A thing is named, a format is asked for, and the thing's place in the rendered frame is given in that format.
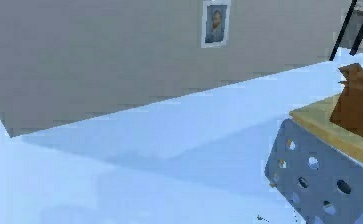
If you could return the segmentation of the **brown paper bag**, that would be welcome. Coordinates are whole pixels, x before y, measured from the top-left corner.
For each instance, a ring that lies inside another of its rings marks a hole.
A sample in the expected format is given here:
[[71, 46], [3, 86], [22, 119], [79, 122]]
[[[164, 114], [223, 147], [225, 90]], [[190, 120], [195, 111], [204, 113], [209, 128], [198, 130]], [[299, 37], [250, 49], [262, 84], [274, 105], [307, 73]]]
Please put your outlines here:
[[339, 68], [345, 80], [330, 121], [363, 137], [363, 68], [353, 63]]

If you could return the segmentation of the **white framed portrait picture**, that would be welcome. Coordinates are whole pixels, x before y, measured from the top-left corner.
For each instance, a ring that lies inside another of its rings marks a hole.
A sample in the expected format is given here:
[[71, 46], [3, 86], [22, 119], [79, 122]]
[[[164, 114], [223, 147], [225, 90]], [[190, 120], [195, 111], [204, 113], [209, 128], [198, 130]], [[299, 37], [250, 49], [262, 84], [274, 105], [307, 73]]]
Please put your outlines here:
[[201, 47], [220, 48], [229, 39], [231, 0], [203, 1]]

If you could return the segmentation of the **black legged furniture frame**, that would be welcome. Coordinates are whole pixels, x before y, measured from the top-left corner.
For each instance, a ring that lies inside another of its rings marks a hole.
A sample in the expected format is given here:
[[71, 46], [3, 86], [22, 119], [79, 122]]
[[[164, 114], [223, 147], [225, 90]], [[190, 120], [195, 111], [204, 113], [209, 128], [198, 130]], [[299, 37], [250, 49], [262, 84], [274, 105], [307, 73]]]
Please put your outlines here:
[[333, 61], [340, 47], [354, 56], [363, 42], [363, 0], [351, 0], [329, 60]]

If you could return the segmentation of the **grey perforated table with wooden top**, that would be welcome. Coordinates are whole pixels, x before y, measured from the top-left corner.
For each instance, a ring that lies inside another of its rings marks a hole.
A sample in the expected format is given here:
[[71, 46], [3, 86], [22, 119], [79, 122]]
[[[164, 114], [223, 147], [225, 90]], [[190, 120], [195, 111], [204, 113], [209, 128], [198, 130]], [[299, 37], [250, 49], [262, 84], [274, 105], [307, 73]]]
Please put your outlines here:
[[265, 166], [305, 224], [363, 224], [363, 138], [330, 122], [336, 95], [282, 121]]

